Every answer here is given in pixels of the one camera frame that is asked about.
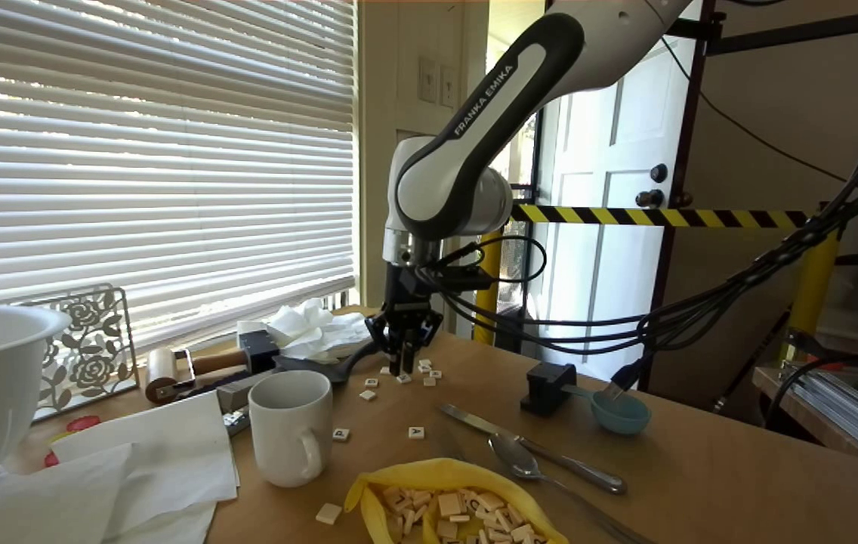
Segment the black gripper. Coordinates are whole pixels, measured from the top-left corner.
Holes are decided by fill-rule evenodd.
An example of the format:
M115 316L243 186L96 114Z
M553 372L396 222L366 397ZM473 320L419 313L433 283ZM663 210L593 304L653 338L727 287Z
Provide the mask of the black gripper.
M419 350L441 328L441 316L433 308L428 296L433 291L416 280L412 265L387 269L385 304L376 316L366 317L366 329L380 350L393 350L393 378L419 372Z

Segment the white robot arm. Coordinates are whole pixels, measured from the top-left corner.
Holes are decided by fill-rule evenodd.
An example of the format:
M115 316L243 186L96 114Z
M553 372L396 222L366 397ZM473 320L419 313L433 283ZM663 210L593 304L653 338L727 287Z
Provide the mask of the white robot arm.
M513 210L509 187L488 170L496 155L550 101L619 83L687 12L692 0L553 0L480 79L436 133L396 147L387 180L385 305L367 320L393 375L441 325L433 296L453 280L482 283L478 265L448 269L438 244L497 231Z

